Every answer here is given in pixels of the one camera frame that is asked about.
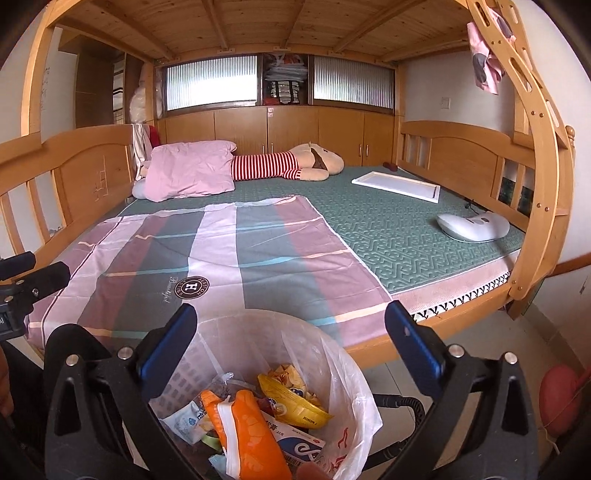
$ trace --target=pink towel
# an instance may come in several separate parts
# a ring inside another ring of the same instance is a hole
[[[488,9],[488,13],[499,31],[513,45],[515,43],[515,36],[505,19],[486,5],[483,5],[483,7]],[[497,84],[501,81],[503,75],[505,75],[505,70],[503,70],[501,63],[493,52],[491,52],[474,22],[468,23],[468,39],[470,40],[470,50],[472,51],[472,66],[476,75],[476,86],[485,92],[498,95],[499,89]]]

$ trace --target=pink pillowcase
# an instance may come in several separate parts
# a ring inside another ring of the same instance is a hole
[[[161,145],[152,150],[145,196],[152,202],[204,197],[234,190],[232,152],[224,140]]]

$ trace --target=upper bunk underside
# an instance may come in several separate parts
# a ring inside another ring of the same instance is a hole
[[[459,0],[61,0],[51,15],[163,63],[284,48],[387,63],[466,49],[471,18]]]

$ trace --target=pink cloth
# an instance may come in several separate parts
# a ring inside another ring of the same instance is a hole
[[[236,155],[232,162],[232,176],[236,181],[272,177],[299,180],[300,174],[301,168],[292,152]]]
[[[232,152],[224,140],[161,145],[152,151],[145,196],[152,202],[204,197],[234,190]]]
[[[483,4],[483,7],[487,9],[488,14],[501,34],[513,45],[515,43],[515,36],[505,19],[486,5]],[[468,23],[468,39],[470,41],[470,50],[472,51],[472,66],[476,75],[476,86],[485,92],[498,95],[499,89],[497,84],[502,80],[503,75],[505,75],[505,70],[491,52],[474,22]]]

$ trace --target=plush dog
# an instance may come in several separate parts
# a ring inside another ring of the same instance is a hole
[[[298,145],[287,152],[236,155],[232,160],[234,180],[283,177],[289,180],[326,180],[345,167],[336,153],[313,143]]]

